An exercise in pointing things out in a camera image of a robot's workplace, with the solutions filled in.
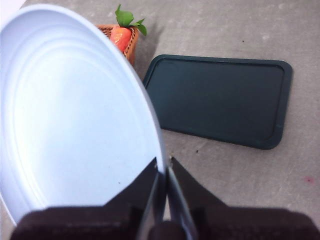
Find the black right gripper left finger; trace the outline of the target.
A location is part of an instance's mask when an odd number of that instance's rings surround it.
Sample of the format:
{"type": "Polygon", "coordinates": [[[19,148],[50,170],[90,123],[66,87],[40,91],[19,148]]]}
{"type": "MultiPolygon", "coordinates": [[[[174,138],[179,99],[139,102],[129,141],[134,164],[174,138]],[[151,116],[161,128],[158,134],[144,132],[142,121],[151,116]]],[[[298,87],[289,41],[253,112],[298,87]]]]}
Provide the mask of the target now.
{"type": "Polygon", "coordinates": [[[26,214],[13,240],[134,240],[158,184],[156,159],[104,205],[50,207],[26,214]]]}

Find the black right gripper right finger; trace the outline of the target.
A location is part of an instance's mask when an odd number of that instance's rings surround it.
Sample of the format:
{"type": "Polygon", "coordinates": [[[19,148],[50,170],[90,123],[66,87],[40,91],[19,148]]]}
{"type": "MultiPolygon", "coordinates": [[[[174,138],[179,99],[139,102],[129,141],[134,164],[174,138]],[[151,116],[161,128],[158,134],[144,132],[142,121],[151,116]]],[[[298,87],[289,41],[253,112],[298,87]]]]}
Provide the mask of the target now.
{"type": "Polygon", "coordinates": [[[189,240],[318,240],[311,218],[284,208],[228,206],[174,157],[167,168],[171,219],[189,240]]]}

